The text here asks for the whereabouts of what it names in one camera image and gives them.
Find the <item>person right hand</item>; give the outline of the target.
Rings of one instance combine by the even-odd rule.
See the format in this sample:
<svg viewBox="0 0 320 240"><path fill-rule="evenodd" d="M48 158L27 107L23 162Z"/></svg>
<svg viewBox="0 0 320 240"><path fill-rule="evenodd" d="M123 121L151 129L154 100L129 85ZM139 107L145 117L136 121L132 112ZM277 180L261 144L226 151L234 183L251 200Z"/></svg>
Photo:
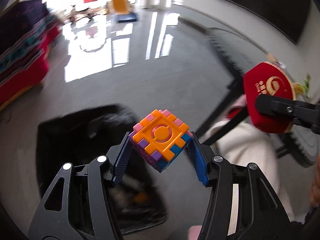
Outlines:
<svg viewBox="0 0 320 240"><path fill-rule="evenodd" d="M315 176L311 185L309 200L312 207L319 207L319 204L320 204L319 163L316 165Z"/></svg>

